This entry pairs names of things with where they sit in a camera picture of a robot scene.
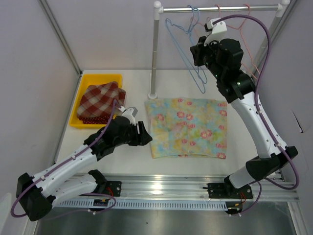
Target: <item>metal pole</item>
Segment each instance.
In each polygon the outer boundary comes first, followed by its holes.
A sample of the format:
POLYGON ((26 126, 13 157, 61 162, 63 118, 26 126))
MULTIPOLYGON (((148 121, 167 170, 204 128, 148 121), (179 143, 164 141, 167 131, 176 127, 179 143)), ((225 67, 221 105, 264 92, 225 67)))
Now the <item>metal pole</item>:
MULTIPOLYGON (((270 25, 268 31, 269 31, 269 34, 270 34, 270 37, 272 38, 272 35, 273 33, 275 32, 279 22, 280 22, 281 18, 280 17, 275 17, 272 24, 270 25)), ((263 56, 264 56, 264 52, 266 50, 266 48, 268 47, 268 40, 267 38, 265 37, 258 52, 256 53, 255 57, 254 57, 254 64, 259 68, 260 66, 260 63, 263 59, 263 56)), ((251 65, 251 68, 250 68, 250 71, 252 71, 253 74, 255 74, 257 72, 256 68, 251 65)))
POLYGON ((82 71, 80 70, 76 59, 72 53, 72 51, 69 48, 69 45, 48 5, 48 2, 46 0, 38 0, 39 5, 41 6, 42 10, 45 13, 45 16, 47 17, 49 23, 52 26, 53 31, 55 32, 57 38, 59 39, 61 46, 63 47, 64 52, 66 53, 66 55, 68 56, 70 62, 72 63, 76 73, 78 74, 78 76, 81 75, 82 71))
POLYGON ((160 20, 154 20, 153 24, 153 49, 152 49, 152 69, 151 69, 151 89, 149 98, 156 98, 156 72, 157 72, 157 41, 158 41, 158 23, 160 20))
MULTIPOLYGON (((258 5, 258 6, 250 6, 251 11, 277 11, 279 8, 278 4, 272 5, 258 5)), ((218 12, 218 7, 198 7, 199 11, 202 12, 218 12)), ((248 11, 249 8, 247 6, 221 6, 221 11, 248 11)), ((185 8, 164 8, 162 13, 179 13, 179 12, 192 12, 192 9, 189 7, 185 8)))
MULTIPOLYGON (((199 11, 201 12, 218 12, 228 11, 228 12, 236 12, 236 11, 249 11, 247 6, 221 6, 218 7, 199 7, 199 11)), ((250 6, 250 11, 280 11, 282 10, 281 4, 272 4, 272 5, 256 5, 250 6)), ((150 85, 150 93, 148 97, 150 99, 157 98, 156 94, 156 73, 157 73, 157 42, 158 42, 158 27, 160 14, 162 13, 181 13, 181 12, 192 12, 190 7, 185 8, 163 8, 162 4, 159 1, 155 1, 154 3, 154 26, 153 26, 153 51, 152 51, 152 69, 151 69, 151 85, 150 85)))
POLYGON ((156 75, 157 75, 157 42, 158 42, 158 23, 160 21, 160 10, 162 4, 159 1, 154 3, 154 23, 153 23, 153 48, 152 48, 152 68, 149 99, 157 98, 156 94, 156 75))
MULTIPOLYGON (((280 35, 282 29, 284 28, 287 20, 290 18, 292 12, 294 11, 295 7, 297 6, 297 4, 300 2, 300 0, 292 0, 290 2, 290 4, 288 6, 285 6, 285 10, 283 12, 283 15, 281 15, 280 17, 280 20, 278 22, 278 24, 276 25, 276 28, 273 29, 273 31, 271 32, 270 31, 270 39, 271 39, 271 42, 272 42, 272 45, 276 42, 278 36, 280 35)), ((255 65, 260 68, 264 59, 265 59, 265 55, 266 55, 266 48, 267 48, 267 39, 265 38, 263 43, 266 42, 266 45, 262 44, 262 48, 259 49, 257 55, 258 55, 258 58, 255 57, 255 65)), ((251 71, 253 72, 254 75, 258 75, 257 74, 257 71, 255 69, 255 67, 251 67, 251 71)))

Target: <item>white table surface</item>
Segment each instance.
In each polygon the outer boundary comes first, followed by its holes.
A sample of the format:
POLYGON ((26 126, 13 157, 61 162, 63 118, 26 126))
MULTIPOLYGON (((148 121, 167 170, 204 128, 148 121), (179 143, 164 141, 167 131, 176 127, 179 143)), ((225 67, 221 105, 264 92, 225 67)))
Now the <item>white table surface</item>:
MULTIPOLYGON (((144 101, 150 86, 150 70, 85 70, 87 73, 120 73, 123 76, 123 89, 126 91, 125 107, 138 109, 136 121, 144 121, 149 129, 144 101)), ((206 93, 198 90, 187 70, 158 70, 156 75, 156 93, 158 98, 207 98, 225 100, 216 87, 216 80, 207 73, 206 93)), ((71 154, 83 143, 95 129, 66 128, 61 149, 57 158, 60 161, 71 154)), ((80 171, 86 173, 98 169, 111 174, 145 174, 145 175, 185 175, 185 176, 222 176, 243 167, 246 161, 257 156, 254 142, 239 115, 227 107, 227 155, 226 159, 212 158, 165 158, 153 159, 150 145, 117 147, 114 152, 97 163, 80 171)))

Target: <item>black bracket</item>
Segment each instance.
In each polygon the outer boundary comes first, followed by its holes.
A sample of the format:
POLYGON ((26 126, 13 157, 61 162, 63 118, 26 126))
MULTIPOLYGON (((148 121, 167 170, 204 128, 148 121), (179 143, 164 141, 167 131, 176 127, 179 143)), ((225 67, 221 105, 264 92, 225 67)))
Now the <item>black bracket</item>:
POLYGON ((253 194, 251 187, 249 185, 245 185, 239 188, 236 191, 233 191, 232 194, 229 194, 225 188, 225 183, 208 183, 207 187, 203 187, 207 189, 209 193, 209 198, 212 199, 242 199, 241 193, 243 193, 246 199, 252 199, 253 194))
POLYGON ((89 175, 92 175, 98 186, 93 191, 94 193, 108 194, 113 195, 114 197, 119 197, 122 190, 121 181, 108 181, 104 175, 99 170, 91 170, 88 172, 89 175))

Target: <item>vertical metal post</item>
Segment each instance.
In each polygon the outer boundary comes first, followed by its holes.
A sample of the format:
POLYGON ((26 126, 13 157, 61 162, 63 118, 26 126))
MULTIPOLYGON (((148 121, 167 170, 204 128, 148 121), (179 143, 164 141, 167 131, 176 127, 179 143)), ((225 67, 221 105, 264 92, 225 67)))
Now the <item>vertical metal post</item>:
POLYGON ((149 98, 154 99, 156 95, 156 72, 157 72, 157 42, 158 42, 158 23, 160 20, 154 20, 153 24, 153 49, 152 49, 152 69, 151 69, 151 89, 149 98))
POLYGON ((157 75, 157 42, 158 42, 158 24, 160 21, 160 13, 162 5, 159 1, 154 3, 154 24, 153 24, 153 49, 152 49, 152 68, 151 68, 151 84, 150 93, 148 94, 149 99, 157 98, 156 94, 156 75, 157 75))
POLYGON ((49 4, 46 0, 38 0, 39 5, 41 6, 42 10, 44 11, 44 14, 46 15, 49 23, 52 26, 52 29, 54 31, 54 33, 56 34, 57 38, 59 39, 61 46, 64 50, 64 52, 66 53, 66 55, 68 56, 70 62, 72 63, 76 73, 78 74, 78 76, 81 75, 82 71, 80 70, 78 63, 72 53, 72 51, 69 48, 69 45, 49 7, 49 4))
MULTIPOLYGON (((281 18, 280 17, 275 17, 272 24, 270 25, 268 31, 269 31, 269 34, 270 34, 270 37, 272 38, 273 36, 273 33, 275 32, 279 22, 280 22, 281 18)), ((265 37, 258 52, 256 53, 255 57, 254 57, 254 64, 259 68, 260 65, 261 65, 261 62, 262 62, 262 59, 263 59, 263 56, 264 56, 264 52, 266 51, 266 48, 268 47, 268 40, 267 38, 265 37)), ((251 65, 251 68, 250 68, 250 71, 252 71, 253 74, 255 74, 257 71, 256 71, 256 68, 251 65)))
MULTIPOLYGON (((290 2, 290 0, 281 1, 280 8, 277 10, 275 18, 268 29, 272 43, 277 38, 278 33, 281 31, 282 27, 284 26, 288 16, 290 15, 290 12, 294 8, 294 5, 296 4, 297 1, 298 0, 293 0, 292 2, 290 2)), ((263 63, 263 60, 267 52, 267 47, 268 47, 268 41, 265 37, 262 42, 261 47, 259 48, 256 56, 254 57, 254 64, 258 68, 260 68, 263 63)), ((251 65, 250 70, 252 71, 254 75, 256 76, 258 75, 256 68, 253 65, 251 65)))

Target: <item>metal floor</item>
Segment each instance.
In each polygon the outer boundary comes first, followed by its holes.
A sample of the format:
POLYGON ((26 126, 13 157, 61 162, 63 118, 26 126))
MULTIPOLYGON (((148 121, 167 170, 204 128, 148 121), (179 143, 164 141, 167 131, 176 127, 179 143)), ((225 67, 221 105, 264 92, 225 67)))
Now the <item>metal floor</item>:
MULTIPOLYGON (((47 218, 73 209, 55 208, 47 218)), ((242 217, 223 211, 115 209, 42 220, 37 235, 295 235, 287 203, 258 203, 242 217)))

